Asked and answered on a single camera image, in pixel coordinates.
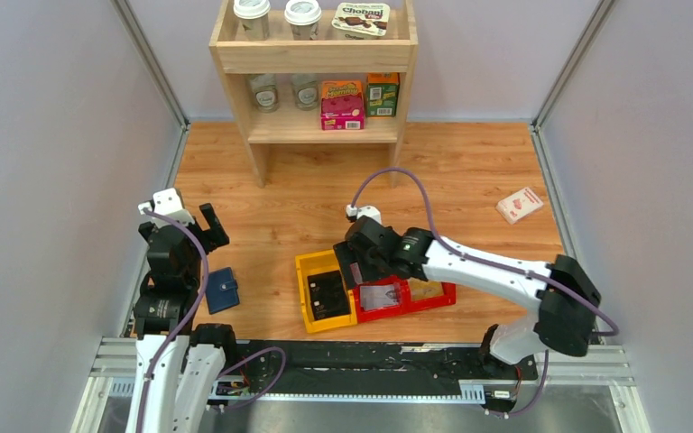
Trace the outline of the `yellow plastic bin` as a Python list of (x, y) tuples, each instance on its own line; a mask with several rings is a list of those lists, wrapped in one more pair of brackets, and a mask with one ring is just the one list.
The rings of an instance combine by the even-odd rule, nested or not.
[(355, 301), (332, 250), (295, 256), (300, 309), (308, 334), (357, 324)]

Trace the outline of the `blue leather card holder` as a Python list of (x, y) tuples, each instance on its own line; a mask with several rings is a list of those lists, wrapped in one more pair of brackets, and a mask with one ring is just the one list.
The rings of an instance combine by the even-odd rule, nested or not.
[(211, 315), (240, 304), (238, 284), (230, 267), (213, 271), (208, 275), (205, 299), (208, 313)]

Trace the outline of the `red double plastic bin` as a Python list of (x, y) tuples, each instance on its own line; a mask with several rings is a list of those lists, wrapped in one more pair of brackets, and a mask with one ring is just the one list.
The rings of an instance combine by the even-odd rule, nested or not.
[[(363, 311), (359, 298), (359, 290), (365, 285), (383, 285), (394, 284), (397, 292), (400, 295), (400, 305), (391, 308), (378, 309), (373, 311)], [(441, 282), (445, 291), (444, 296), (434, 299), (425, 299), (418, 302), (411, 300), (408, 280), (403, 280), (398, 277), (389, 277), (372, 283), (364, 283), (352, 290), (355, 301), (355, 314), (358, 323), (365, 323), (386, 318), (396, 318), (409, 315), (411, 313), (421, 312), (429, 309), (437, 309), (446, 306), (455, 305), (457, 302), (457, 285), (449, 282)]]

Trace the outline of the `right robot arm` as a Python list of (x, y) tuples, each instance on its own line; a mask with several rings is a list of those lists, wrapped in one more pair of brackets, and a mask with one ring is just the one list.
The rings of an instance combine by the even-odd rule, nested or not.
[(504, 376), (523, 358), (545, 350), (584, 357), (595, 337), (601, 295), (580, 263), (557, 255), (524, 261), (466, 247), (432, 231), (411, 227), (403, 235), (361, 216), (334, 253), (345, 284), (397, 277), (455, 284), (495, 295), (525, 315), (488, 329), (478, 354), (488, 376)]

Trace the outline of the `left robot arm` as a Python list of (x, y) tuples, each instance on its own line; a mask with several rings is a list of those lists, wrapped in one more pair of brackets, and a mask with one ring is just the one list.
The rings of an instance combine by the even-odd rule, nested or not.
[(129, 432), (195, 432), (219, 374), (240, 360), (229, 325), (192, 326), (208, 278), (208, 254), (229, 243), (211, 204), (200, 206), (208, 228), (183, 206), (158, 199), (140, 206), (138, 226), (149, 270), (134, 304), (136, 370)]

